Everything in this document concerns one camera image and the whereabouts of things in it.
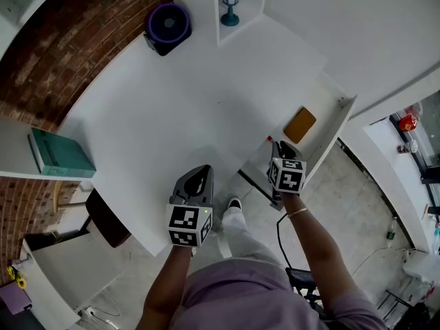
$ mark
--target black cable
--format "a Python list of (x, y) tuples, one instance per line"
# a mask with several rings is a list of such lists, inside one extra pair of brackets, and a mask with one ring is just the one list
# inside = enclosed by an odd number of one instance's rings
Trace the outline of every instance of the black cable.
[(107, 313), (106, 311), (103, 311), (102, 309), (93, 307), (94, 309), (96, 309), (97, 311), (100, 311), (101, 313), (107, 314), (108, 316), (121, 316), (121, 314), (111, 314), (111, 313)]
[(90, 312), (90, 314), (91, 314), (91, 316), (95, 317), (96, 319), (101, 320), (104, 324), (109, 325), (109, 324), (107, 324), (107, 322), (105, 320), (97, 317), (92, 311)]
[(287, 213), (285, 213), (285, 214), (283, 215), (283, 217), (281, 217), (281, 219), (279, 219), (278, 222), (276, 223), (276, 234), (278, 235), (278, 244), (280, 245), (281, 252), (283, 252), (284, 259), (287, 261), (288, 266), (289, 266), (290, 268), (292, 268), (292, 266), (291, 266), (290, 263), (289, 263), (289, 259), (287, 259), (286, 253), (284, 252), (283, 245), (281, 244), (281, 238), (280, 238), (280, 222), (281, 222), (286, 216), (287, 216)]

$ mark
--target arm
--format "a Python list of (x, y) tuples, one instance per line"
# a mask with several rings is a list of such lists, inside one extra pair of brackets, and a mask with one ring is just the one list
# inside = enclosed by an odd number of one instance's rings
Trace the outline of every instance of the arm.
[[(297, 195), (282, 194), (287, 213), (294, 213), (305, 204)], [(336, 242), (310, 211), (295, 214), (291, 219), (304, 250), (310, 271), (325, 308), (347, 291), (358, 289), (345, 267)]]
[(144, 313), (136, 330), (165, 330), (169, 327), (182, 299), (190, 260), (191, 248), (173, 246), (146, 296)]

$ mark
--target purple speaker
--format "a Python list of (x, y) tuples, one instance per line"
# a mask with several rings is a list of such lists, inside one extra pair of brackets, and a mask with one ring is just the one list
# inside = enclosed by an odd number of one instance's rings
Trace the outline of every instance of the purple speaker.
[(190, 35), (189, 14), (175, 3), (158, 6), (145, 19), (146, 42), (160, 56), (167, 55)]

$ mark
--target teal book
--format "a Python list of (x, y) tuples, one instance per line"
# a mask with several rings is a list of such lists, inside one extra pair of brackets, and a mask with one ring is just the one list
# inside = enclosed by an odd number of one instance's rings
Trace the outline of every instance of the teal book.
[(75, 140), (32, 129), (29, 143), (40, 174), (91, 178), (95, 167)]

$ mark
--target white countertop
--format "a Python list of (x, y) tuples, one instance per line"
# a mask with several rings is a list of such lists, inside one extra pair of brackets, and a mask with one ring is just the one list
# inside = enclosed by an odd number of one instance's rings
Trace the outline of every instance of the white countertop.
[(302, 107), (324, 64), (266, 16), (222, 48), (196, 28), (165, 57), (139, 36), (84, 92), (59, 134), (80, 142), (96, 166), (96, 190), (156, 255), (169, 244), (164, 211), (176, 180), (209, 164), (218, 192)]

